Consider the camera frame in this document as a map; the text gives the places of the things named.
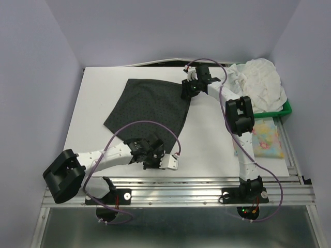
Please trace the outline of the dark grey dotted skirt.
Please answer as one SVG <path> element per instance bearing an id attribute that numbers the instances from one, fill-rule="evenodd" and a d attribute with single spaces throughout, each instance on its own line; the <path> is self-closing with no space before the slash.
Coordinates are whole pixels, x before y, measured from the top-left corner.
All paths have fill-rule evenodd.
<path id="1" fill-rule="evenodd" d="M 163 142 L 164 150 L 170 153 L 176 137 L 185 124 L 191 100 L 181 99 L 182 86 L 178 83 L 152 80 L 128 79 L 124 91 L 113 111 L 104 122 L 112 133 L 123 126 L 140 120 L 160 123 L 174 134 L 153 123 L 138 123 L 121 131 L 117 137 L 122 141 L 131 138 L 146 138 L 155 133 Z"/>

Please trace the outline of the floral pastel skirt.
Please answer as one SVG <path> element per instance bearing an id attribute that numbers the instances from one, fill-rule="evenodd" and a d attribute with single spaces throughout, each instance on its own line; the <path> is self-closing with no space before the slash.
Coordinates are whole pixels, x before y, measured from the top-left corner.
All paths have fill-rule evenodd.
<path id="1" fill-rule="evenodd" d="M 255 157 L 284 158 L 278 129 L 272 118 L 255 121 L 252 132 L 252 146 Z"/>

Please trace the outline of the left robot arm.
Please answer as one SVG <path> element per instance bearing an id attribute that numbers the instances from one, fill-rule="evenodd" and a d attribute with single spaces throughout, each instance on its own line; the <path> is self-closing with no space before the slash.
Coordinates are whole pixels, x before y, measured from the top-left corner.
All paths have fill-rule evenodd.
<path id="1" fill-rule="evenodd" d="M 94 179 L 92 174 L 133 163 L 142 163 L 144 169 L 162 168 L 165 152 L 163 141 L 155 134 L 125 140 L 107 150 L 75 153 L 67 149 L 58 155 L 42 176 L 57 204 L 75 197 L 87 180 L 88 193 L 108 204 L 115 199 L 114 189 L 110 188 L 105 176 Z"/>

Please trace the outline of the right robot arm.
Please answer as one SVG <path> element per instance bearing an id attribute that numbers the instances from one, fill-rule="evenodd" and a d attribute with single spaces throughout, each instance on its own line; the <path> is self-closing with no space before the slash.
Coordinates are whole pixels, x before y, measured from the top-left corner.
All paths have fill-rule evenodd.
<path id="1" fill-rule="evenodd" d="M 182 81 L 182 99 L 191 99 L 204 92 L 220 103 L 225 126 L 235 142 L 239 161 L 239 187 L 234 189 L 235 196 L 245 202 L 251 201 L 263 191 L 253 152 L 255 119 L 251 99 L 224 87 L 219 78 L 211 76 L 208 66 L 198 66 L 191 70 L 185 66 L 184 72 L 187 73 L 187 79 Z"/>

